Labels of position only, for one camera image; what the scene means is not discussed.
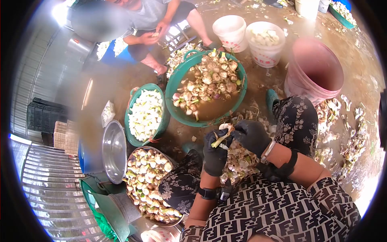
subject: basin handle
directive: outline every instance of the basin handle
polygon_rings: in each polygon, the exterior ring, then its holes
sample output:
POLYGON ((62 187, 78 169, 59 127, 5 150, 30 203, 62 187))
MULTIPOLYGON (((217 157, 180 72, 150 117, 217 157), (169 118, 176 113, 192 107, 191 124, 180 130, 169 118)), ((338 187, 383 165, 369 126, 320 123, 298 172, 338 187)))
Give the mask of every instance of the basin handle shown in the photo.
POLYGON ((139 87, 135 87, 135 88, 133 88, 133 89, 130 91, 130 98, 129 98, 128 106, 126 107, 126 109, 129 109, 129 104, 130 104, 130 100, 132 99, 133 92, 137 91, 138 89, 139 89, 139 87))
POLYGON ((200 51, 198 51, 198 50, 189 50, 189 51, 187 51, 187 53, 185 53, 185 55, 184 55, 184 60, 186 60, 187 59, 187 55, 189 53, 192 53, 192 52, 199 53, 200 51))

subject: gray t-shirt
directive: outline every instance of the gray t-shirt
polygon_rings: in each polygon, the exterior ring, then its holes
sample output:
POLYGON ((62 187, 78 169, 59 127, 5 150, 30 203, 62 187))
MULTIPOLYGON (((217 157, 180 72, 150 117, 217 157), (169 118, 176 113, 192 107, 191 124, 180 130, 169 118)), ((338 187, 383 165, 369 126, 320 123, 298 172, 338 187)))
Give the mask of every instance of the gray t-shirt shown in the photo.
POLYGON ((122 36, 126 37, 137 30, 153 30, 167 13, 171 0, 141 0, 142 6, 137 11, 127 10, 130 16, 128 31, 122 36))

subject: silver bracelet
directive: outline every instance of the silver bracelet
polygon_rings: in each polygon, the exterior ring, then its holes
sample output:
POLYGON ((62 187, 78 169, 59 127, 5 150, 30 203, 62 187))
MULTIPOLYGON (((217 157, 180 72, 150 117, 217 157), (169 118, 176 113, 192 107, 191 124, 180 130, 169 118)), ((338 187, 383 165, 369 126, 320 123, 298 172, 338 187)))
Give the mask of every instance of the silver bracelet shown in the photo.
POLYGON ((263 154, 262 158, 261 158, 261 162, 264 163, 267 159, 267 157, 269 156, 270 152, 272 151, 272 149, 274 148, 274 145, 276 144, 276 142, 274 140, 271 141, 269 147, 267 148, 266 152, 263 154))

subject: green basin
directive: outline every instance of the green basin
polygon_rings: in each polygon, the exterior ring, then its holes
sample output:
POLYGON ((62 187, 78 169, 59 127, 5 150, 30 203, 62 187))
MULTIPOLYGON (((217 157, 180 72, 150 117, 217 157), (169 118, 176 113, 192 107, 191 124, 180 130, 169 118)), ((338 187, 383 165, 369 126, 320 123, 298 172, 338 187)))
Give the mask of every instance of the green basin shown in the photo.
MULTIPOLYGON (((210 52, 212 52, 212 50, 202 51, 202 52, 199 52, 197 50, 188 51, 184 56, 185 61, 183 63, 179 64, 179 66, 173 71, 173 74, 171 75, 171 77, 168 81, 168 84, 167 84, 167 87, 165 90, 165 104, 166 104, 167 109, 170 112, 171 116, 182 124, 185 124, 188 126, 193 126, 193 127, 208 127, 212 124, 219 123, 220 119, 222 119, 224 116, 229 116, 229 112, 227 112, 227 113, 221 115, 219 118, 217 118, 215 120, 215 122, 210 122, 210 121, 195 122, 192 119, 192 117, 185 115, 185 113, 183 113, 181 111, 181 108, 175 107, 173 105, 173 101, 172 101, 173 94, 175 94, 175 92, 177 91, 177 89, 180 85, 180 82, 182 81, 185 73, 192 66, 202 62, 202 56, 204 54, 208 55, 210 52), (187 58, 187 55, 189 53, 192 53, 192 52, 196 52, 196 54, 193 54, 187 58)), ((245 97, 246 90, 247 90, 247 75, 246 75, 245 69, 243 68, 242 64, 234 56, 226 53, 226 58, 235 60, 238 63, 238 67, 236 69, 236 74, 239 77, 239 79, 242 80, 242 82, 244 79, 243 86, 241 87, 241 90, 240 90, 239 99, 237 100, 236 104, 231 109, 231 111, 234 112, 239 107, 239 105, 243 101, 243 98, 245 97)))
POLYGON ((130 109, 133 107, 133 104, 136 102, 136 99, 139 98, 139 96, 141 95, 141 90, 148 90, 148 91, 157 90, 159 93, 161 93, 161 98, 163 99, 164 111, 163 111, 163 115, 161 118, 160 126, 156 130, 156 133, 154 134, 153 139, 160 138, 160 136, 167 129, 168 124, 169 124, 169 120, 171 117, 168 110, 165 108, 165 97, 163 95, 163 91, 159 88, 159 86, 157 86, 156 84, 153 84, 153 83, 148 83, 148 84, 145 84, 142 87, 140 87, 134 94, 133 94, 133 90, 132 90, 130 92, 130 95, 133 95, 133 96, 130 99, 128 108, 126 109, 126 112, 125 112, 125 121, 124 121, 125 125, 124 126, 125 126, 126 138, 128 139, 129 143, 131 143, 133 146, 136 146, 136 147, 144 146, 144 145, 148 144, 149 142, 151 142, 150 139, 146 140, 145 142, 140 142, 138 139, 136 139, 136 137, 133 134, 130 133, 130 129, 129 129, 129 116, 128 116, 128 114, 132 114, 132 111, 130 111, 130 109))

